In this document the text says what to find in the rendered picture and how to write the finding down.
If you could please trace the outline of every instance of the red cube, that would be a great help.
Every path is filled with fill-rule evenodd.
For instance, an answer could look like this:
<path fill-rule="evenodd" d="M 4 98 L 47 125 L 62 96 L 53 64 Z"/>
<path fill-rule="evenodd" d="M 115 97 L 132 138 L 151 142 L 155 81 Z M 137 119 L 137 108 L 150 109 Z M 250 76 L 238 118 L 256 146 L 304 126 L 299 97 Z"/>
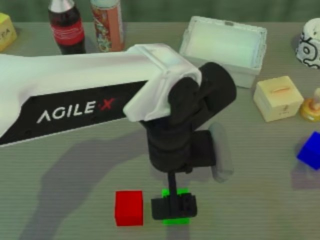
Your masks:
<path fill-rule="evenodd" d="M 142 226 L 144 224 L 144 200 L 142 191 L 116 191 L 114 218 L 118 227 Z"/>

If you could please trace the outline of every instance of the dark green background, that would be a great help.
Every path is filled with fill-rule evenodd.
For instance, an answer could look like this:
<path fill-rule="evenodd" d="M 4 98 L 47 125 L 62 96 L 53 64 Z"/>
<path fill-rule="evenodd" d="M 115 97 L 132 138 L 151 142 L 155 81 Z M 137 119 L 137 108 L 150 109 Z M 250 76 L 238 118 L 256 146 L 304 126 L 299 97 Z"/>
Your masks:
<path fill-rule="evenodd" d="M 84 22 L 90 0 L 75 0 Z M 122 0 L 125 22 L 188 22 L 204 16 L 237 22 L 306 22 L 320 16 L 320 0 Z M 14 22 L 46 22 L 49 0 L 0 0 Z"/>

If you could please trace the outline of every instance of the small cardboard box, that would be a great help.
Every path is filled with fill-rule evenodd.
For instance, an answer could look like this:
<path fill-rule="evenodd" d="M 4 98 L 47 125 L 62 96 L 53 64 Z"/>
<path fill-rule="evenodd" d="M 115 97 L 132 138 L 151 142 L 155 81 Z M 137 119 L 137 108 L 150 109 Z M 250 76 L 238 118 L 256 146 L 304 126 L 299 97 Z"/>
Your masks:
<path fill-rule="evenodd" d="M 251 88 L 260 74 L 267 48 L 267 29 L 237 22 L 193 16 L 179 53 L 196 67 L 223 66 L 235 85 Z"/>
<path fill-rule="evenodd" d="M 304 98 L 288 76 L 259 81 L 253 101 L 264 120 L 271 122 L 295 116 Z"/>
<path fill-rule="evenodd" d="M 10 17 L 0 12 L 0 52 L 17 38 L 17 33 Z"/>

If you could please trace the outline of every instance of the gray tabletop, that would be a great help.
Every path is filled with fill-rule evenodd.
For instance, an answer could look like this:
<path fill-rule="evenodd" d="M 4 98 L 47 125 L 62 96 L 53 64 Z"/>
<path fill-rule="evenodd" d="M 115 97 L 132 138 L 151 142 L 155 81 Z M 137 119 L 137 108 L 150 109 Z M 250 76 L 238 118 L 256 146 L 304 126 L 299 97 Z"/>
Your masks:
<path fill-rule="evenodd" d="M 320 72 L 300 64 L 293 46 L 303 23 L 252 23 L 268 30 L 257 80 L 288 75 L 302 95 L 320 86 Z M 16 23 L 19 34 L 4 53 L 60 54 L 48 23 Z M 129 23 L 126 45 L 164 43 L 179 49 L 187 23 Z M 88 52 L 96 52 L 93 25 L 85 24 Z M 212 119 L 221 123 L 235 167 L 219 184 L 209 169 L 178 175 L 196 195 L 198 216 L 167 227 L 151 217 L 151 198 L 166 176 L 148 160 L 143 128 L 126 119 L 0 149 L 0 239 L 6 240 L 318 240 L 320 173 L 296 159 L 320 123 L 299 115 L 265 123 L 252 90 Z M 143 190 L 144 226 L 116 227 L 114 193 Z"/>

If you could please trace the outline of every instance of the blue block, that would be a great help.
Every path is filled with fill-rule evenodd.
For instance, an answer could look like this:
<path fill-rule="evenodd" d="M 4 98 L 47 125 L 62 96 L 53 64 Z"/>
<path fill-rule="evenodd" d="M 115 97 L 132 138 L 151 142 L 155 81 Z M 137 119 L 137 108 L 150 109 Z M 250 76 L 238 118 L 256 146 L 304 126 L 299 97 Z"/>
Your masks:
<path fill-rule="evenodd" d="M 297 158 L 313 168 L 320 169 L 320 133 L 314 132 L 300 150 Z"/>

